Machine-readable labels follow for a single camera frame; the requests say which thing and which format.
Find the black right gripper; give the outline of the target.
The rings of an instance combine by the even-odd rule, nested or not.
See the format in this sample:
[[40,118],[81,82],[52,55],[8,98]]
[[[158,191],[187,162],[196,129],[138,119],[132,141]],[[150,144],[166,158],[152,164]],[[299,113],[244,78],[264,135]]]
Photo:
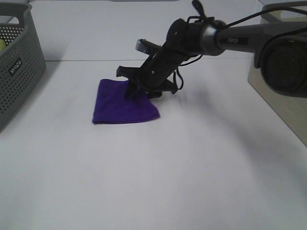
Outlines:
[[141,67],[118,67],[116,76],[128,79],[125,99],[136,99],[139,87],[146,91],[149,99],[160,98],[162,92],[174,94],[178,91],[177,85],[167,78],[189,56],[181,46],[187,28],[188,23],[184,20],[174,21],[167,32],[165,43],[154,55],[149,55]]

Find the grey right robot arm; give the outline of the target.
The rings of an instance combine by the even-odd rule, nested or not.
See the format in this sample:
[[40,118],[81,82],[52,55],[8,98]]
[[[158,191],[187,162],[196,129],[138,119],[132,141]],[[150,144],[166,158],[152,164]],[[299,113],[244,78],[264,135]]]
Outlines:
[[126,97],[142,87],[150,97],[182,89],[178,68],[196,56],[218,56],[233,50],[254,54],[254,67],[274,92],[292,97],[307,95],[307,24],[277,22],[232,27],[214,18],[193,23],[174,21],[161,46],[141,39],[136,47],[148,58],[138,68],[120,66],[117,76],[128,79]]

